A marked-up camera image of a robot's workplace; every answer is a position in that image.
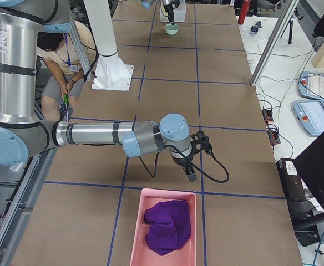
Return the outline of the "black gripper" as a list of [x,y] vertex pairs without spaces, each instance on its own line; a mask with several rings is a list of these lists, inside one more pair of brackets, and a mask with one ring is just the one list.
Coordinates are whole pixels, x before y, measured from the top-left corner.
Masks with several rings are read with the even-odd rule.
[[164,11],[166,11],[166,13],[168,13],[168,20],[171,23],[171,25],[174,25],[174,12],[173,10],[175,8],[178,8],[180,5],[180,1],[179,0],[161,0],[161,3],[164,7]]
[[209,142],[209,137],[203,131],[198,131],[189,136],[189,145],[187,148],[174,145],[170,146],[170,154],[174,162],[183,167],[189,182],[196,181],[196,173],[191,163],[194,155],[201,151],[205,151],[210,156],[212,155],[212,145]]

